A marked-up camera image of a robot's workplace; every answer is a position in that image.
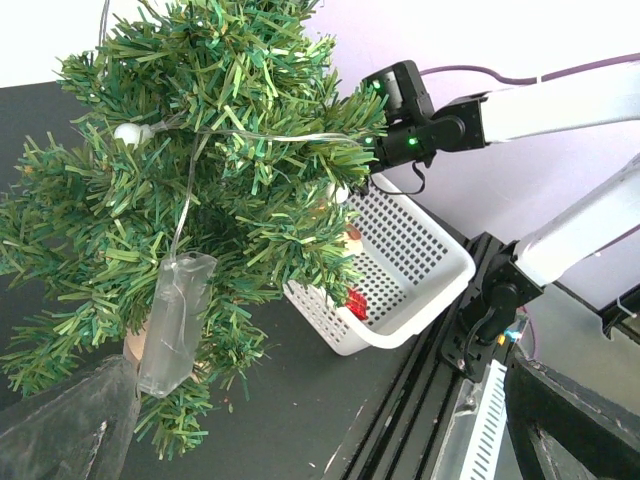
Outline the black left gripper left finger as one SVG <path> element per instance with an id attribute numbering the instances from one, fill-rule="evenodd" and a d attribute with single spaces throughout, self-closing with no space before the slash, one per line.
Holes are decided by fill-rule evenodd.
<path id="1" fill-rule="evenodd" d="M 3 479 L 118 479 L 141 398 L 112 355 L 1 411 Z"/>

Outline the small green christmas tree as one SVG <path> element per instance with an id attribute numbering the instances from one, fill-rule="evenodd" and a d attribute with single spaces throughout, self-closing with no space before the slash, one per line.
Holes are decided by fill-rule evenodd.
<path id="1" fill-rule="evenodd" d="M 339 92 L 335 41 L 311 38 L 311 1 L 170 1 L 107 15 L 111 30 L 60 63 L 59 84 L 86 113 L 76 147 L 27 139 L 1 195 L 1 272 L 36 280 L 60 309 L 15 327 L 1 359 L 13 389 L 36 394 L 85 352 L 149 318 L 161 264 L 211 256 L 187 378 L 142 397 L 136 432 L 160 459 L 206 438 L 213 383 L 244 383 L 265 352 L 250 307 L 295 281 L 346 300 L 353 211 L 386 127 L 384 99 Z"/>

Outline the white string lights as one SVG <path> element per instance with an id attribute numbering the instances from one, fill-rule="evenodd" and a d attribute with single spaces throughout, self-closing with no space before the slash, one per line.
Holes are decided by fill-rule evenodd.
<path id="1" fill-rule="evenodd" d="M 384 120 L 366 88 L 339 93 L 311 1 L 140 1 L 114 15 L 97 59 L 101 112 L 137 125 L 128 152 L 153 209 L 186 245 L 271 278 L 345 261 L 343 196 L 363 183 Z"/>

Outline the white perforated plastic basket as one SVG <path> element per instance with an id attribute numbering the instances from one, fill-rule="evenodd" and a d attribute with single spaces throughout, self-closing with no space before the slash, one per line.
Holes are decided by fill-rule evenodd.
<path id="1" fill-rule="evenodd" d="M 321 288 L 291 281 L 284 293 L 318 335 L 342 356 L 394 349 L 420 334 L 468 287 L 476 266 L 467 250 L 385 176 L 353 196 L 363 251 L 353 259 L 366 320 L 338 307 Z"/>

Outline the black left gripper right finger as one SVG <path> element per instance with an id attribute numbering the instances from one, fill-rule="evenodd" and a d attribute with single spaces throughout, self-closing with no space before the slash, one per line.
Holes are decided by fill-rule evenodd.
<path id="1" fill-rule="evenodd" d="M 637 479 L 639 417 L 566 375 L 507 360 L 507 426 L 524 479 Z"/>

